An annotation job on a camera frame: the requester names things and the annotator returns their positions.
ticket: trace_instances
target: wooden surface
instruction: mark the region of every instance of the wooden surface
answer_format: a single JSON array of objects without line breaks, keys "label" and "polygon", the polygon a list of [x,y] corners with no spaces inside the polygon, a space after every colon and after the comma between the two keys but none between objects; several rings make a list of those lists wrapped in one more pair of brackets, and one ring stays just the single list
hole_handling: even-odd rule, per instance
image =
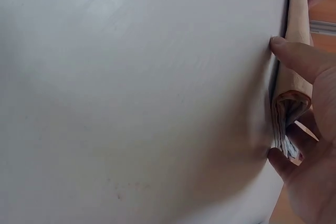
[{"label": "wooden surface", "polygon": [[321,48],[328,52],[336,52],[336,36],[324,34],[312,34],[315,47]]},{"label": "wooden surface", "polygon": [[323,0],[310,10],[311,20],[336,23],[336,0]]}]

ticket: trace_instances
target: fingernail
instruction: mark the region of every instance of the fingernail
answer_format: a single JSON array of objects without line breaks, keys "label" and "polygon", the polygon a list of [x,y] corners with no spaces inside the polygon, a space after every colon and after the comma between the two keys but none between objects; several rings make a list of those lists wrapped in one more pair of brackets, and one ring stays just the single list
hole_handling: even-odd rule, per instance
[{"label": "fingernail", "polygon": [[282,46],[286,42],[287,41],[284,38],[282,38],[282,37],[272,37],[272,39],[271,39],[271,44],[273,46]]}]

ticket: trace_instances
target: white surface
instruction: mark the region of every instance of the white surface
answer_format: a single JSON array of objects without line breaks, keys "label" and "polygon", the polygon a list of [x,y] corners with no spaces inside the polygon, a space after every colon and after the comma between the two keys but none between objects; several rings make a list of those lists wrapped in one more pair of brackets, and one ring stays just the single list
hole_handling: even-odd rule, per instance
[{"label": "white surface", "polygon": [[285,0],[0,0],[0,223],[259,223]]}]

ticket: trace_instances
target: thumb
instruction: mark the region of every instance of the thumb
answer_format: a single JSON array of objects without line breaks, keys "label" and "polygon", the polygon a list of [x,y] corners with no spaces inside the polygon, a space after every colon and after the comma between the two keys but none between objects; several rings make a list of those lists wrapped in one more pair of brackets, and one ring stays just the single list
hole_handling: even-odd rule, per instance
[{"label": "thumb", "polygon": [[336,66],[336,57],[333,54],[303,43],[273,37],[270,46],[275,56],[287,68],[294,70],[312,84],[322,72]]}]

